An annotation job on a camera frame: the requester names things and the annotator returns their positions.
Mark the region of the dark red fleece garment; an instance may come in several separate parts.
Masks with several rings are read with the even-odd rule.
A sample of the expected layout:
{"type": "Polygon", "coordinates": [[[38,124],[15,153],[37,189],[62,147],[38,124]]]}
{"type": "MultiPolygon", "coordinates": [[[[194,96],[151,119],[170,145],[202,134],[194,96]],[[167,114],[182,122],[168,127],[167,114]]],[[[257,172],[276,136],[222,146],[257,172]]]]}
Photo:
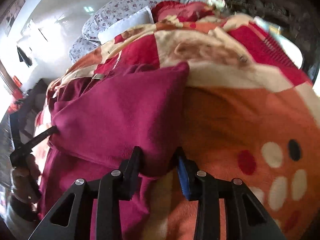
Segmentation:
{"type": "Polygon", "coordinates": [[[149,64],[117,67],[101,80],[77,78],[48,100],[52,124],[38,205],[44,216],[78,178],[95,180],[128,159],[135,146],[145,165],[138,189],[121,202],[124,239],[140,239],[150,216],[150,192],[169,171],[179,146],[182,99],[189,66],[149,64]]]}

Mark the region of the dark wooden desk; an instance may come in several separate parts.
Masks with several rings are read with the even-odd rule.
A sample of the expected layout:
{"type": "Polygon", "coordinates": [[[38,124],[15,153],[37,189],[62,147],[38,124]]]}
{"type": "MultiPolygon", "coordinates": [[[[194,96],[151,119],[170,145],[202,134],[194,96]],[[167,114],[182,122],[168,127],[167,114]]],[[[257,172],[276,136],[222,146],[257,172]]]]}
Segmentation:
{"type": "Polygon", "coordinates": [[[40,107],[44,104],[47,88],[48,85],[40,79],[33,88],[27,90],[23,98],[14,101],[16,109],[9,114],[9,135],[12,146],[9,158],[14,166],[24,161],[25,156],[33,150],[46,147],[48,144],[49,138],[31,150],[24,148],[24,145],[34,137],[36,116],[40,114],[40,107]]]}

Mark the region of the red orange cream blanket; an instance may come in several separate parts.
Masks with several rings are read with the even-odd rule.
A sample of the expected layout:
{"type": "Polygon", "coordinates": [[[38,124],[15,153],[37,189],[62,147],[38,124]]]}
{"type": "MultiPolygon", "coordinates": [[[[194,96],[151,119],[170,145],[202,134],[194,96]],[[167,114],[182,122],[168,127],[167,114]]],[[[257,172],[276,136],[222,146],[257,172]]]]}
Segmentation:
{"type": "MultiPolygon", "coordinates": [[[[72,80],[101,80],[121,66],[182,62],[189,75],[178,141],[186,156],[218,179],[241,178],[287,239],[319,239],[319,98],[247,15],[169,17],[123,32],[49,85],[36,128],[53,125],[48,100],[72,80]],[[308,234],[310,228],[316,232],[308,234]]],[[[192,239],[196,213],[169,168],[151,189],[140,239],[192,239]]]]}

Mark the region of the white pillow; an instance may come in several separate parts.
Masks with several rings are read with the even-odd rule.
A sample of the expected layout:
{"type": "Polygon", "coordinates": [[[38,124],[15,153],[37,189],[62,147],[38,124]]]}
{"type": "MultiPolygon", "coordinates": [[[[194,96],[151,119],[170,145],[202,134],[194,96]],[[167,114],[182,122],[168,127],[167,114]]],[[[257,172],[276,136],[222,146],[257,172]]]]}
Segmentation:
{"type": "Polygon", "coordinates": [[[140,9],[133,15],[123,18],[116,23],[112,24],[110,27],[98,33],[98,38],[101,44],[114,39],[117,35],[123,33],[127,29],[136,27],[142,24],[153,24],[153,16],[151,9],[146,6],[140,9]]]}

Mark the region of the red embroidered pillow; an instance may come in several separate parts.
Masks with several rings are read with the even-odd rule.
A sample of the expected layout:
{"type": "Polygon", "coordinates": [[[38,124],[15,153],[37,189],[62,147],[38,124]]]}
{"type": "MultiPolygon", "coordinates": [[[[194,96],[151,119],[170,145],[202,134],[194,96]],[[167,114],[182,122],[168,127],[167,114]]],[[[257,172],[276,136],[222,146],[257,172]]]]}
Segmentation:
{"type": "Polygon", "coordinates": [[[151,13],[155,22],[161,22],[168,16],[176,16],[180,22],[195,22],[214,15],[215,9],[214,5],[210,6],[204,2],[163,1],[151,9],[151,13]]]}

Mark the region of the floral quilt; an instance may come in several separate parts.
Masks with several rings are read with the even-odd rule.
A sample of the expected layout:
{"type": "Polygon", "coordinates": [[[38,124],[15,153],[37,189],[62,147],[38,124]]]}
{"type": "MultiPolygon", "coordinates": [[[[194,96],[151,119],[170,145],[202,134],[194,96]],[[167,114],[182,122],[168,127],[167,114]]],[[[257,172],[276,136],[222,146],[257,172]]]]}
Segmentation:
{"type": "Polygon", "coordinates": [[[162,1],[180,3],[204,2],[216,8],[226,6],[225,0],[111,0],[95,12],[83,25],[81,35],[72,45],[69,57],[73,63],[100,46],[98,34],[112,24],[127,18],[144,7],[154,8],[162,1]]]}

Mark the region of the dark carved wooden headboard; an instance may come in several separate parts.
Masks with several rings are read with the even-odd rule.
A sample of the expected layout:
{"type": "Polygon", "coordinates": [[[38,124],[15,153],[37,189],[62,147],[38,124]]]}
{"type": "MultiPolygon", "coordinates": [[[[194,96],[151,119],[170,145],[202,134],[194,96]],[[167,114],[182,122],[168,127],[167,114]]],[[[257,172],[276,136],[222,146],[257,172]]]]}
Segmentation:
{"type": "Polygon", "coordinates": [[[282,35],[303,57],[302,70],[313,83],[319,78],[319,9],[308,0],[225,0],[231,12],[259,16],[280,26],[282,35]]]}

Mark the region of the framed wall picture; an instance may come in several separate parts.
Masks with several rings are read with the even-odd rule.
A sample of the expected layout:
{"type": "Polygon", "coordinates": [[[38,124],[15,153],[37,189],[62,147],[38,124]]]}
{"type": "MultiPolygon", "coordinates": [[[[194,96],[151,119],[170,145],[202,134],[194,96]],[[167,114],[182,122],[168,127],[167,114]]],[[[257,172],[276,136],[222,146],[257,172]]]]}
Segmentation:
{"type": "Polygon", "coordinates": [[[16,0],[9,8],[8,12],[5,13],[4,19],[1,22],[1,30],[5,33],[6,36],[9,35],[12,26],[24,4],[25,0],[16,0]]]}

